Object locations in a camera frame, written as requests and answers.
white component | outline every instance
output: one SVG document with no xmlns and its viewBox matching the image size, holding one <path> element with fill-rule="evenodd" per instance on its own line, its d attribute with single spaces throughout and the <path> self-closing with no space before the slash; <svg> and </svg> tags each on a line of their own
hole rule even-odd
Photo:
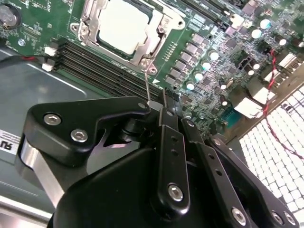
<svg viewBox="0 0 304 228">
<path fill-rule="evenodd" d="M 232 22 L 231 27 L 234 29 L 239 29 L 239 27 L 243 24 L 245 19 L 238 14 L 232 14 L 230 16 L 230 21 Z"/>
<path fill-rule="evenodd" d="M 260 68 L 260 65 L 258 63 L 254 64 L 252 67 L 254 70 L 258 70 Z"/>
<path fill-rule="evenodd" d="M 287 43 L 287 40 L 286 40 L 286 39 L 281 39 L 281 40 L 279 41 L 279 45 L 281 45 L 281 46 L 284 46 L 286 43 Z"/>
<path fill-rule="evenodd" d="M 159 83 L 159 80 L 154 79 L 153 82 L 152 82 L 152 84 L 156 84 L 156 83 Z"/>
<path fill-rule="evenodd" d="M 194 89 L 194 84 L 193 84 L 192 82 L 188 82 L 188 83 L 186 84 L 186 88 L 187 88 L 188 90 L 193 90 L 193 89 Z"/>
<path fill-rule="evenodd" d="M 249 75 L 249 76 L 254 75 L 254 73 L 255 73 L 254 70 L 249 70 L 249 71 L 248 71 L 248 75 Z"/>
<path fill-rule="evenodd" d="M 294 60 L 296 59 L 296 56 L 292 53 L 289 53 L 280 63 L 279 65 L 281 67 L 286 68 L 289 66 Z"/>
<path fill-rule="evenodd" d="M 261 20 L 260 27 L 261 27 L 261 29 L 269 28 L 270 27 L 270 20 L 268 20 L 268 19 Z"/>
<path fill-rule="evenodd" d="M 202 64 L 202 67 L 203 67 L 204 70 L 210 70 L 211 64 L 208 63 L 208 62 L 205 62 L 205 63 Z"/>
<path fill-rule="evenodd" d="M 262 31 L 259 29 L 255 29 L 251 32 L 251 36 L 253 39 L 258 39 L 262 36 Z"/>
<path fill-rule="evenodd" d="M 99 38 L 128 55 L 147 39 L 148 15 L 123 0 L 109 1 L 99 21 Z"/>
<path fill-rule="evenodd" d="M 53 47 L 45 47 L 44 48 L 44 53 L 46 53 L 49 56 L 55 56 L 57 50 Z"/>
<path fill-rule="evenodd" d="M 263 114 L 262 107 L 247 97 L 234 107 L 234 109 L 250 119 L 259 118 Z"/>
<path fill-rule="evenodd" d="M 215 61 L 215 60 L 218 60 L 219 59 L 219 54 L 217 53 L 217 52 L 212 52 L 212 53 L 210 53 L 210 59 L 212 60 L 212 61 Z"/>
<path fill-rule="evenodd" d="M 201 73 L 196 73 L 194 77 L 195 77 L 195 80 L 200 81 L 200 80 L 203 79 L 203 74 L 201 74 Z"/>
<path fill-rule="evenodd" d="M 44 70 L 47 71 L 47 72 L 52 71 L 53 68 L 54 68 L 54 67 L 53 67 L 52 65 L 48 64 L 48 63 L 43 63 L 43 64 L 42 64 L 42 69 L 44 69 Z"/>
<path fill-rule="evenodd" d="M 268 94 L 268 89 L 265 88 L 265 87 L 262 87 L 260 89 L 260 91 L 258 91 L 254 96 L 252 96 L 252 98 L 255 99 L 256 101 L 262 103 L 262 104 L 266 104 L 267 94 Z M 268 99 L 270 100 L 274 96 L 275 96 L 275 94 L 270 91 Z"/>
<path fill-rule="evenodd" d="M 280 72 L 274 70 L 274 78 L 276 78 L 279 74 Z M 272 77 L 272 71 L 264 78 L 264 80 L 270 82 L 271 77 Z"/>
</svg>

white label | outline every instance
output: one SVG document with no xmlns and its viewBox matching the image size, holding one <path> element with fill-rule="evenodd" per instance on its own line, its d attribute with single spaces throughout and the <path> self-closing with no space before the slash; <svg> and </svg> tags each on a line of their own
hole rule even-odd
<svg viewBox="0 0 304 228">
<path fill-rule="evenodd" d="M 20 137 L 0 130 L 0 150 L 16 155 L 19 141 Z"/>
</svg>

chip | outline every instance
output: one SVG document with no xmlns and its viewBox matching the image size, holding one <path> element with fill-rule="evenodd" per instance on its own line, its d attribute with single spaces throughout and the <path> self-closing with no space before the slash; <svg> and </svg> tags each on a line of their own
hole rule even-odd
<svg viewBox="0 0 304 228">
<path fill-rule="evenodd" d="M 237 45 L 237 42 L 235 41 L 235 39 L 230 39 L 226 42 L 226 46 L 228 48 L 235 48 L 236 45 Z"/>
<path fill-rule="evenodd" d="M 208 78 L 208 77 L 205 77 L 205 78 L 203 79 L 203 84 L 205 84 L 205 85 L 209 85 L 210 82 L 211 82 L 211 80 L 210 80 L 210 78 Z"/>
</svg>

silver metal component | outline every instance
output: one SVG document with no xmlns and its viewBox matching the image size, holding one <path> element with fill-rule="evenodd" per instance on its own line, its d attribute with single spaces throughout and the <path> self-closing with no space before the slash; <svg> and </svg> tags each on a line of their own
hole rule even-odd
<svg viewBox="0 0 304 228">
<path fill-rule="evenodd" d="M 217 139 L 214 139 L 213 140 L 213 142 L 217 145 L 217 146 L 220 146 L 220 142 L 219 142 L 219 140 L 217 140 Z"/>
<path fill-rule="evenodd" d="M 180 202 L 184 198 L 184 195 L 179 187 L 172 184 L 168 187 L 168 193 L 174 201 Z"/>
<path fill-rule="evenodd" d="M 85 141 L 87 141 L 88 136 L 86 131 L 81 130 L 81 129 L 75 129 L 71 132 L 71 138 L 75 141 L 75 142 L 80 142 L 80 143 L 84 143 Z"/>
<path fill-rule="evenodd" d="M 237 208 L 233 207 L 232 210 L 232 215 L 234 217 L 234 219 L 242 226 L 246 225 L 246 218 L 244 216 L 244 214 Z"/>
<path fill-rule="evenodd" d="M 148 101 L 148 106 L 158 112 L 163 108 L 163 105 L 156 101 Z"/>
<path fill-rule="evenodd" d="M 47 114 L 43 117 L 46 124 L 56 126 L 61 123 L 61 118 L 55 114 Z"/>
<path fill-rule="evenodd" d="M 205 115 L 203 113 L 199 114 L 199 119 L 203 120 L 205 118 Z"/>
<path fill-rule="evenodd" d="M 21 149 L 21 159 L 35 172 L 35 175 L 56 208 L 59 200 L 64 194 L 64 190 L 40 151 L 32 147 L 28 141 L 25 140 Z"/>
<path fill-rule="evenodd" d="M 169 116 L 173 116 L 173 113 L 172 113 L 172 112 L 167 111 L 167 114 L 168 114 Z"/>
<path fill-rule="evenodd" d="M 86 0 L 80 23 L 71 23 L 70 29 L 78 36 L 79 41 L 98 50 L 102 54 L 109 56 L 114 61 L 117 61 L 136 72 L 145 71 L 147 69 L 146 67 L 150 66 L 148 67 L 147 73 L 155 75 L 157 73 L 157 68 L 152 62 L 156 58 L 170 32 L 173 29 L 182 30 L 185 28 L 185 21 L 183 20 L 185 15 L 161 0 L 152 1 L 162 8 L 162 12 L 159 12 L 154 6 L 143 0 L 139 1 L 141 4 L 153 9 L 152 18 L 145 30 L 147 35 L 145 43 L 138 45 L 133 58 L 130 60 L 124 59 L 114 51 L 101 46 L 97 42 L 99 28 L 101 27 L 99 15 L 107 8 L 108 1 Z M 142 64 L 141 61 L 143 59 L 148 59 L 151 63 Z"/>
<path fill-rule="evenodd" d="M 286 211 L 284 211 L 284 214 L 285 214 L 288 222 L 290 222 L 292 225 L 295 226 L 295 220 L 294 220 L 294 218 L 290 214 L 288 214 Z"/>
<path fill-rule="evenodd" d="M 275 220 L 279 223 L 279 224 L 281 224 L 281 225 L 283 225 L 283 220 L 282 220 L 282 218 L 276 213 L 276 212 L 272 212 L 272 216 L 275 218 Z"/>
<path fill-rule="evenodd" d="M 138 106 L 140 106 L 141 108 L 146 108 L 146 106 L 143 103 L 138 103 Z"/>
<path fill-rule="evenodd" d="M 0 20 L 5 27 L 14 27 L 18 23 L 14 12 L 6 5 L 0 5 Z"/>
<path fill-rule="evenodd" d="M 19 39 L 18 40 L 18 45 L 21 46 L 21 47 L 24 47 L 26 45 L 26 42 L 24 39 Z"/>
<path fill-rule="evenodd" d="M 190 126 L 190 127 L 194 127 L 194 123 L 190 120 L 187 120 L 187 124 Z"/>
</svg>

screw hole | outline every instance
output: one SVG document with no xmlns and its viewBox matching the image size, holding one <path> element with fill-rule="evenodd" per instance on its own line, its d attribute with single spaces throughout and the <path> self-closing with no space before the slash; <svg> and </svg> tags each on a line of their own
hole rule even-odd
<svg viewBox="0 0 304 228">
<path fill-rule="evenodd" d="M 211 155 L 211 154 L 208 154 L 208 156 L 211 158 L 211 159 L 215 159 L 215 157 L 213 156 L 213 155 Z"/>
<path fill-rule="evenodd" d="M 215 170 L 215 172 L 218 174 L 218 176 L 222 176 L 223 175 L 222 172 L 219 171 L 219 170 Z"/>
<path fill-rule="evenodd" d="M 179 155 L 179 153 L 178 153 L 176 150 L 171 150 L 171 152 L 172 152 L 172 154 L 173 154 L 174 156 L 178 156 L 178 155 Z"/>
<path fill-rule="evenodd" d="M 172 139 L 173 142 L 177 142 L 178 141 L 177 138 L 175 138 L 174 136 L 172 136 L 171 139 Z"/>
</svg>

